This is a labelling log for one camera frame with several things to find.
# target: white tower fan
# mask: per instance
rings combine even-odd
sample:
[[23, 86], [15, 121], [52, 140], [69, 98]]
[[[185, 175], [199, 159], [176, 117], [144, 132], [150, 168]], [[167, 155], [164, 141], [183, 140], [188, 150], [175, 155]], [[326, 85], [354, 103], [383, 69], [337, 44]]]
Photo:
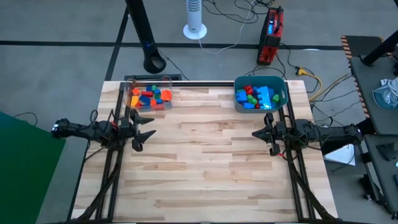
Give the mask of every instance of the white tower fan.
[[184, 26], [184, 35], [191, 40], [203, 38], [207, 28], [201, 23], [201, 0], [186, 0], [188, 24]]

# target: black table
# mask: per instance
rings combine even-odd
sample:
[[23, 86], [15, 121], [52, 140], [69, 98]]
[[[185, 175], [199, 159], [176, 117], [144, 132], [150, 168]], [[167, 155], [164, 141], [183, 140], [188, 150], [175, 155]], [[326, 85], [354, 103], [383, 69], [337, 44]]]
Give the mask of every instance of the black table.
[[385, 160], [376, 146], [394, 143], [395, 149], [398, 149], [398, 136], [367, 134], [364, 136], [364, 140], [368, 152], [363, 154], [363, 161], [364, 163], [372, 162], [388, 206], [387, 210], [394, 213], [398, 211], [398, 185], [394, 181], [394, 175], [398, 175], [398, 167], [396, 167], [398, 159]]
[[362, 63], [359, 57], [350, 60], [351, 71], [358, 84], [361, 97], [368, 111], [369, 118], [357, 124], [363, 134], [396, 134], [398, 135], [398, 110], [384, 110], [373, 98], [373, 90], [379, 88], [380, 80], [395, 79], [393, 74], [394, 58], [382, 57], [377, 59], [372, 67]]

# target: yellow block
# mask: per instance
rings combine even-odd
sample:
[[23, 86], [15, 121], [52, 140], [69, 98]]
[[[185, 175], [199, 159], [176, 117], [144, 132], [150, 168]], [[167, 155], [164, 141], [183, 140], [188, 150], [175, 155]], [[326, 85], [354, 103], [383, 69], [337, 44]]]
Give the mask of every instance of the yellow block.
[[138, 103], [138, 96], [131, 97], [131, 106], [136, 106]]

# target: wooden table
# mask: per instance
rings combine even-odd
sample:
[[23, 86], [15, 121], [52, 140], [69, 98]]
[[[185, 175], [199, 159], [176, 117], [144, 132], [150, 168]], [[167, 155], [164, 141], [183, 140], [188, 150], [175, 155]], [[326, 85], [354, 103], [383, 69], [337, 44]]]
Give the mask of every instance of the wooden table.
[[[116, 106], [119, 84], [104, 83], [98, 120], [107, 119]], [[296, 119], [313, 120], [304, 82], [288, 84]], [[287, 162], [271, 157], [269, 145], [251, 136], [264, 127], [264, 114], [237, 113], [231, 87], [174, 87], [173, 91], [171, 110], [141, 113], [155, 118], [141, 131], [157, 131], [144, 151], [134, 151], [130, 141], [126, 144], [113, 221], [297, 221]], [[274, 113], [274, 118], [279, 120], [279, 115]], [[93, 143], [88, 155], [98, 148]], [[337, 217], [321, 151], [307, 148], [303, 156], [311, 190]], [[104, 150], [86, 162], [73, 218], [98, 193], [105, 157]]]

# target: red power station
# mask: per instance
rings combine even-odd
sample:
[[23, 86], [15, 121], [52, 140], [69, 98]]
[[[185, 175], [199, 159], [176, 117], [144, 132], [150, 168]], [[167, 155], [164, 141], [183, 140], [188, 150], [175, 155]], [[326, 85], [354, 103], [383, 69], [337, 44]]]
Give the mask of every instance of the red power station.
[[280, 38], [282, 37], [282, 28], [284, 22], [284, 10], [278, 8], [270, 8], [267, 13], [264, 26], [261, 30], [259, 51], [257, 55], [257, 63], [262, 65], [270, 65], [275, 54], [278, 51]]

